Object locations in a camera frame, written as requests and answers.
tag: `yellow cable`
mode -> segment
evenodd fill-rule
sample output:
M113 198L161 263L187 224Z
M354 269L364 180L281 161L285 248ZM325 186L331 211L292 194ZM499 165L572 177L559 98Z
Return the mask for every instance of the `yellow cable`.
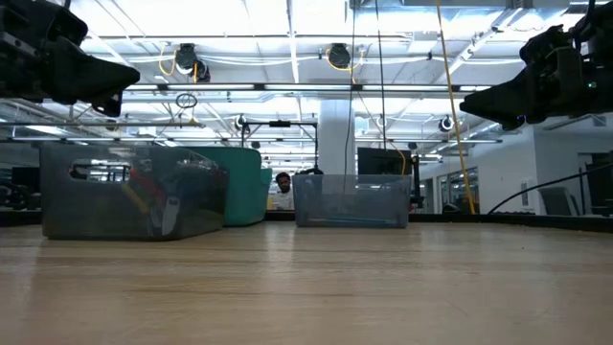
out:
M362 98L362 95L360 95L360 93L358 92L357 95L360 97L360 101L362 101L362 104L364 104L364 109L366 110L366 112L368 113L368 116L371 117L371 120L373 121L373 123L376 126L376 129L379 130L379 133L381 133L381 135L383 135L383 130L381 130L381 127L379 127L379 125L376 123L375 118L373 117L373 114L371 114L371 112L368 110L368 107L366 107L366 103L364 102L364 99ZM406 157L404 156L404 153L402 153L401 150L399 150L396 145L394 145L394 143L392 141L388 141L388 143L392 146L392 148L396 149L396 151L398 151L398 153L400 154L400 157L402 157L402 176L404 176L404 173L406 172Z
M462 165L462 174L464 175L464 183L466 187L466 195L468 196L468 204L470 204L470 213L475 214L475 204L472 200L472 192L470 191L470 185L468 180L468 173L466 172L466 165L464 162L464 155L462 151L462 140L460 140L460 129L458 128L458 115L456 114L456 106L453 101L453 89L451 87L451 73L449 73L449 59L447 57L447 48L444 44L443 33L443 17L441 16L441 0L437 0L437 13L439 16L439 25L441 26L441 44L443 45L444 55L444 71L447 74L447 88L449 90L449 100L451 101L451 113L453 114L453 126L456 130L456 140L458 141L458 153L460 154L460 164Z
M172 70L170 70L170 72L167 72L164 69L164 66L162 66L162 57L164 56L164 51L166 50L166 45L162 46L162 51L160 52L160 60L158 61L158 65L160 66L160 71L162 71L162 73L164 73L167 76L171 76L172 73L174 73L174 66L176 66L176 50L174 51L174 57L172 58Z

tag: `wall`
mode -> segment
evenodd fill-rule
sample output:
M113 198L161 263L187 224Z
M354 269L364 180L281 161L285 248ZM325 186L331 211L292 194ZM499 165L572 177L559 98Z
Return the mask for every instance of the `wall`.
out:
M479 201L482 214L487 213L503 199L511 196L521 189L523 180L536 181L536 159L534 154L534 130L530 126L522 128L520 134L505 135L504 142L499 145L476 145L471 150L470 157L466 158L466 168L478 169L479 173ZM424 167L421 179L434 178L437 208L440 212L440 185L437 177L447 173L454 173L461 169L459 158L444 158L440 165ZM502 206L498 212L526 212L539 213L540 205L536 195L529 194L532 208L525 208L521 204L521 197L517 197Z
M37 166L38 149L33 149L30 144L0 145L0 169Z
M534 139L539 184L578 173L579 167L585 168L585 160L579 157L580 155L608 153L613 150L613 132L572 133L568 129L561 132L537 131ZM557 186L568 188L580 208L581 194L578 179L566 181Z

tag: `desk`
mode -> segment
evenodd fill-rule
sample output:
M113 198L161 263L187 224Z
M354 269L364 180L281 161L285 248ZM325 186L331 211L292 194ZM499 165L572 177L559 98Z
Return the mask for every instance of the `desk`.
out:
M6 344L613 343L613 236L491 224L172 242L0 229Z

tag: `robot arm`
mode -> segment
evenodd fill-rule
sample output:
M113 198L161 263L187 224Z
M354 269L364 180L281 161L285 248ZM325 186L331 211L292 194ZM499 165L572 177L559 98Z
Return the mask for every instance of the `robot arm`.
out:
M582 42L588 42L586 55ZM531 38L519 55L526 67L517 77L467 96L460 109L507 130L613 110L613 2L589 11L568 32L560 25Z
M88 28L69 4L0 0L0 98L82 101L118 117L122 94L140 73L85 54L79 46Z

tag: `person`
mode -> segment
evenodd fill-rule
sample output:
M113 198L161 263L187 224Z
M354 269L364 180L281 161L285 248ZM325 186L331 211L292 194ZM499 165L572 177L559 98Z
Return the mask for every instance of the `person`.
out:
M270 197L273 210L293 210L294 195L291 192L291 177L287 172L280 172L275 181L279 187L280 193Z

